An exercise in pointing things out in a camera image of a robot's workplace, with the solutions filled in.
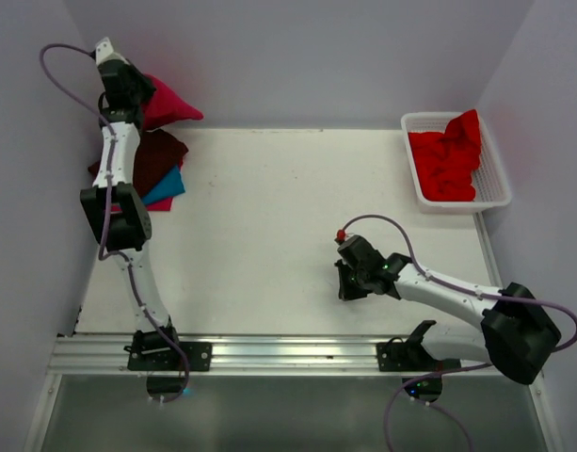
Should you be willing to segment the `crimson t-shirt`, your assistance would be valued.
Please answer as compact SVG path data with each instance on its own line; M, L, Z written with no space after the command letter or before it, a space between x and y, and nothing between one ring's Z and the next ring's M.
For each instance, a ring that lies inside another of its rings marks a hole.
M147 74L155 92L152 98L142 105L145 131L151 131L177 121L201 121L204 115L196 107L185 102L173 89L158 78Z

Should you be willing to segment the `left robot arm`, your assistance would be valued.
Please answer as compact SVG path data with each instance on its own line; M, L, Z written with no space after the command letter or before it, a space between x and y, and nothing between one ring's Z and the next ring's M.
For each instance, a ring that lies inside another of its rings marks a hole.
M113 57L97 64L104 84L98 103L104 148L95 181L80 194L100 260L113 259L128 285L136 332L127 367L132 371L183 370L185 356L150 263L152 223L133 185L144 122L142 105L155 88L130 62Z

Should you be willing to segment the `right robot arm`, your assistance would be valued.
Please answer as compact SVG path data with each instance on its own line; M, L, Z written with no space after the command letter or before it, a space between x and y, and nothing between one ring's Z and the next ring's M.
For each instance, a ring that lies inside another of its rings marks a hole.
M337 241L339 298L369 295L417 302L460 320L449 327L422 321L406 338L377 344L382 371L441 371L471 361L493 365L507 378L531 384L556 351L561 332L524 286L480 286L420 269L411 257L383 256L364 237Z

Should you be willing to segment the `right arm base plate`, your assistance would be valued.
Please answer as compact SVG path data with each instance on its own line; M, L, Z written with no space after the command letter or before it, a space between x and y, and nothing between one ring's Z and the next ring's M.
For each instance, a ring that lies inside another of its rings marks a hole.
M461 368L460 360L437 360L420 343L400 338L376 343L376 358L380 372L430 373Z

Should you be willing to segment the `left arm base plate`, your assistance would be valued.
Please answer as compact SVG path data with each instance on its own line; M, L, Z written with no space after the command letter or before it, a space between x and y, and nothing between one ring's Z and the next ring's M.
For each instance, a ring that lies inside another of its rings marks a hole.
M213 344L210 342L181 342L180 348L184 352L189 371L207 372L213 357ZM173 349L161 349L152 353L139 354L130 346L125 346L124 351L129 353L127 368L130 371L160 372L181 371L184 364L177 351Z

